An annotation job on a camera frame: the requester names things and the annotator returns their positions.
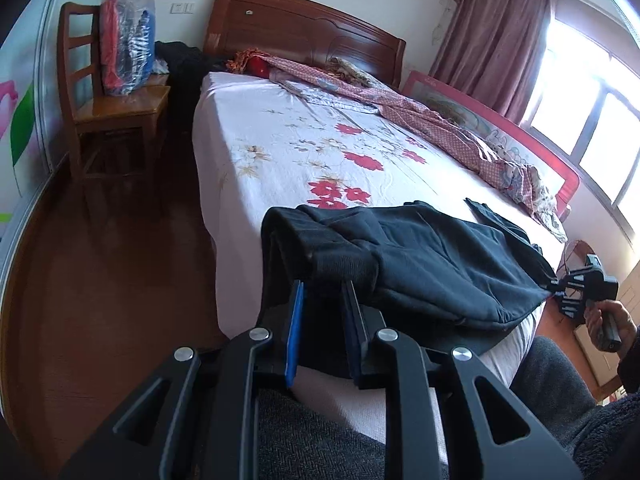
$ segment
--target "hand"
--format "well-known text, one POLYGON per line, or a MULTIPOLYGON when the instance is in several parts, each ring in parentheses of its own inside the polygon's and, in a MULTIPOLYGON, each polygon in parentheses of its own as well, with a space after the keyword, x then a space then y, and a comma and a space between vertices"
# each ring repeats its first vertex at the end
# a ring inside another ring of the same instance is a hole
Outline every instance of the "hand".
POLYGON ((612 314, 618 328, 618 333, 622 341, 622 346, 620 346, 620 350, 618 350, 618 357, 620 357, 622 361, 626 353, 629 352, 629 349, 636 342, 638 327, 636 327, 636 324, 631 319, 628 310, 619 301, 598 301, 593 306, 588 306, 584 309, 584 320, 587 323, 589 337, 596 348, 598 346, 598 331, 602 327, 603 312, 610 312, 612 314))

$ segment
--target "green leaf painting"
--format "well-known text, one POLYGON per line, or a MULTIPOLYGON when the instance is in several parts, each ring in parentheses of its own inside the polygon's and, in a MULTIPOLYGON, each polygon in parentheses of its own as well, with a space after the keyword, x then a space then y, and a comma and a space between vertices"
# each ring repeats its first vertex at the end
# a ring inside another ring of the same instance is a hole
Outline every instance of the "green leaf painting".
POLYGON ((14 118, 11 121, 11 156, 14 160, 14 166, 26 149, 29 139, 31 139, 35 120, 33 83, 31 83, 20 104, 16 107, 14 118))

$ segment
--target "pink curtain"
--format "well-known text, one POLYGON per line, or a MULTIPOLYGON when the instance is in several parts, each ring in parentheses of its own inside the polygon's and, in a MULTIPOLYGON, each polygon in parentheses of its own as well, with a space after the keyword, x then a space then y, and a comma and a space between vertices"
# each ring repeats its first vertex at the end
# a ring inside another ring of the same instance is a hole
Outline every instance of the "pink curtain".
POLYGON ((552 15, 552 0, 462 0, 430 75, 519 124, 552 15))

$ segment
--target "wooden chair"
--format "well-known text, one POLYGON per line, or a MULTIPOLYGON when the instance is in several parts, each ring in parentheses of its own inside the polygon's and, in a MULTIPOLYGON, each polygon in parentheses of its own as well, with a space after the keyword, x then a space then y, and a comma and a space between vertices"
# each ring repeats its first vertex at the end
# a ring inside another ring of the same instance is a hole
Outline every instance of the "wooden chair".
POLYGON ((80 185, 85 198, 86 187, 91 181, 143 178, 148 185, 151 199, 156 202, 156 160, 162 149, 164 137, 158 135, 158 123, 166 109, 169 87, 145 86, 127 96, 106 96, 100 76, 99 22, 99 6, 82 6, 67 2, 60 10, 58 91, 71 174, 73 180, 80 185), (92 16, 89 35, 69 37, 69 21, 73 14, 92 16), (69 51, 83 45, 90 45, 91 63, 80 70, 70 72, 69 51), (91 76, 93 97, 78 108, 74 97, 75 85, 88 76, 91 76), (131 140, 136 134, 142 134, 144 169, 132 171, 127 168, 127 171, 120 173, 106 171, 104 153, 108 145, 131 140))

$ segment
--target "pink blanket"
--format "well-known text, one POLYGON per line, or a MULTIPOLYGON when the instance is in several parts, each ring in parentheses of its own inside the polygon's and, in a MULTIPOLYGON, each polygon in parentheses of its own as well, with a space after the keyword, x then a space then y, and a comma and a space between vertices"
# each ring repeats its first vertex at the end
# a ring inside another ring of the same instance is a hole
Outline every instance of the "pink blanket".
POLYGON ((530 215, 548 214, 548 200, 541 200, 540 178, 534 167, 500 158, 479 137, 447 122, 425 105, 392 90, 350 85, 313 67, 287 59, 263 59, 320 88, 376 105, 385 119, 440 147, 490 186, 509 196, 515 203, 521 203, 530 215), (544 211, 540 210, 541 202, 545 203, 544 211))

